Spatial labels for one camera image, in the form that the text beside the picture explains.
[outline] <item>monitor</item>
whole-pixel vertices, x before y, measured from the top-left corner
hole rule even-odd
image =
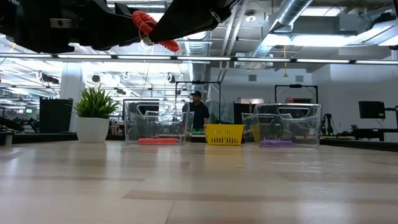
[[[383,101],[359,101],[361,119],[385,119],[386,109]]]

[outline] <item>ventilation duct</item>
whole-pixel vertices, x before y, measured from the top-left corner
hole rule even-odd
[[[184,37],[190,42],[184,43],[185,50],[189,56],[206,56],[210,53],[210,45],[208,43],[210,39],[210,32],[204,31],[197,34],[192,34]],[[210,72],[210,64],[208,63],[193,63],[190,67],[190,78],[191,81],[208,81]],[[194,85],[194,90],[199,90],[199,86]]]
[[[288,27],[286,32],[290,32],[293,28],[293,23],[303,13],[305,8],[311,4],[313,0],[284,0],[281,4],[280,10],[267,17],[263,27],[263,41],[251,53],[251,57],[265,57],[274,46],[267,45],[264,40],[269,32],[280,29],[281,27]],[[244,68],[254,69],[258,67],[258,62],[246,63]]]

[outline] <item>red cable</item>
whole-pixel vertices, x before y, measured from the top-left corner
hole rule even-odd
[[[143,11],[134,11],[131,15],[131,18],[134,25],[136,25],[138,29],[141,28],[140,31],[142,31],[145,35],[149,35],[153,30],[149,24],[157,24],[154,18]],[[180,47],[175,40],[160,41],[159,44],[173,52],[178,52],[180,50]]]

